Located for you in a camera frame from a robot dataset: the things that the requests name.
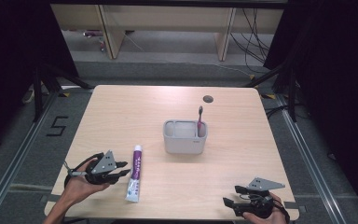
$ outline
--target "gray floor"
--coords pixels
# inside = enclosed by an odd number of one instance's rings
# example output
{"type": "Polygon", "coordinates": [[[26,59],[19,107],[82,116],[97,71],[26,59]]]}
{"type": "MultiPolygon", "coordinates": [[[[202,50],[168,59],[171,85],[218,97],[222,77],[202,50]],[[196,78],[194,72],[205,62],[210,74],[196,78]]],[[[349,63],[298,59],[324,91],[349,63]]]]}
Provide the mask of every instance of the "gray floor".
{"type": "MultiPolygon", "coordinates": [[[[63,32],[79,75],[89,84],[188,85],[240,87],[250,81],[249,75],[261,76],[267,70],[261,62],[246,58],[230,42],[227,59],[217,60],[212,34],[179,32],[134,32],[125,39],[118,58],[110,60],[100,50],[98,37],[86,38],[81,31],[63,32]]],[[[271,35],[263,35],[270,43],[271,35]]],[[[272,93],[273,79],[258,87],[262,94],[272,93]]],[[[62,85],[72,85],[62,80],[62,85]]],[[[56,97],[48,110],[35,140],[8,193],[0,204],[0,223],[41,223],[45,217],[45,197],[55,183],[62,161],[71,145],[77,126],[87,106],[90,92],[69,91],[68,97],[56,97]],[[57,116],[66,126],[60,137],[51,124],[57,116]]],[[[262,99],[265,108],[278,106],[277,100],[262,99]]],[[[339,166],[326,157],[328,147],[319,135],[303,106],[296,108],[297,125],[320,168],[325,182],[333,192],[347,223],[358,223],[358,198],[339,166]]],[[[15,118],[1,134],[0,180],[32,127],[34,105],[19,108],[15,118]]],[[[282,112],[269,119],[290,185],[300,207],[296,223],[334,223],[330,218],[298,146],[286,125],[282,112]]],[[[91,223],[113,220],[92,219],[91,223]]]]}

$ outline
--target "hand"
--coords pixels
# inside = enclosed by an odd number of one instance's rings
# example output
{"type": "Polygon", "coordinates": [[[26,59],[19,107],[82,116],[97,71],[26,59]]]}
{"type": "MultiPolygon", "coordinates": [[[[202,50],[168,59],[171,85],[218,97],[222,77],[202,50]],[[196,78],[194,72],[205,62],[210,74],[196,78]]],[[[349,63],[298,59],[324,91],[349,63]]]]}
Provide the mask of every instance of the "hand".
{"type": "MultiPolygon", "coordinates": [[[[280,204],[280,203],[282,203],[280,197],[276,196],[275,194],[273,194],[271,192],[269,194],[274,199],[274,201],[276,200],[279,202],[279,203],[277,203],[278,206],[282,206],[280,204]]],[[[243,213],[243,217],[245,219],[253,222],[254,224],[286,224],[284,214],[276,207],[272,208],[271,215],[266,219],[258,217],[253,213],[247,213],[247,212],[243,213]]]]}
{"type": "MultiPolygon", "coordinates": [[[[87,166],[91,161],[82,165],[78,171],[86,171],[87,166]]],[[[91,194],[107,189],[110,184],[105,183],[102,185],[93,185],[89,183],[84,176],[71,177],[66,185],[60,199],[54,204],[50,213],[46,217],[44,224],[59,224],[65,216],[66,211],[76,204],[80,203],[91,194]]]]}
{"type": "MultiPolygon", "coordinates": [[[[86,162],[77,170],[86,171],[86,168],[90,164],[90,162],[92,162],[92,160],[86,162]]],[[[95,192],[107,189],[109,186],[109,183],[101,185],[90,184],[83,175],[71,177],[62,193],[61,199],[69,203],[70,206],[72,206],[76,203],[82,202],[95,192]]]]}

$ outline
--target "toothbrush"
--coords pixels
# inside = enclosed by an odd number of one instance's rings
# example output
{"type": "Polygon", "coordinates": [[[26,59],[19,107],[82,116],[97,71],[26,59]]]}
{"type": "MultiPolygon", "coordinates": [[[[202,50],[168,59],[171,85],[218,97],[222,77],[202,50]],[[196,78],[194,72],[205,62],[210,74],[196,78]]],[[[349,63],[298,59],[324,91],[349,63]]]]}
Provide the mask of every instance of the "toothbrush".
{"type": "Polygon", "coordinates": [[[201,130],[201,126],[202,126],[202,122],[201,122],[201,115],[202,115],[202,105],[200,105],[200,109],[199,109],[199,122],[197,123],[197,128],[198,128],[198,135],[200,137],[200,130],[201,130]]]}

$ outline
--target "purple toothpaste tube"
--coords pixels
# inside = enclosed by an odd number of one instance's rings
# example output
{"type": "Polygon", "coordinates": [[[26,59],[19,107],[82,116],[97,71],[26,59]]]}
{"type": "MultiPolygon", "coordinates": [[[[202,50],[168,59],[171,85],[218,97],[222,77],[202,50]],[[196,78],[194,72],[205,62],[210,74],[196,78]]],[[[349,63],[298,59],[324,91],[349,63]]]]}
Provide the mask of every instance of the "purple toothpaste tube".
{"type": "Polygon", "coordinates": [[[127,190],[127,201],[139,202],[139,180],[141,176],[141,158],[142,158],[142,147],[137,145],[133,149],[133,163],[131,169],[131,178],[129,187],[127,190]]]}

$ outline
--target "toothpaste cap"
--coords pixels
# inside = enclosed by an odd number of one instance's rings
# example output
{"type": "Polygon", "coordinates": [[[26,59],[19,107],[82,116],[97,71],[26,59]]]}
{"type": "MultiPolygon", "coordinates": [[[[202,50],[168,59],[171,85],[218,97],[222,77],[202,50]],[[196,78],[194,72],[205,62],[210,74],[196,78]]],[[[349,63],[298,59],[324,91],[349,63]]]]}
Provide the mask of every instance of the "toothpaste cap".
{"type": "Polygon", "coordinates": [[[134,151],[142,151],[142,147],[140,145],[136,145],[133,150],[134,151]]]}

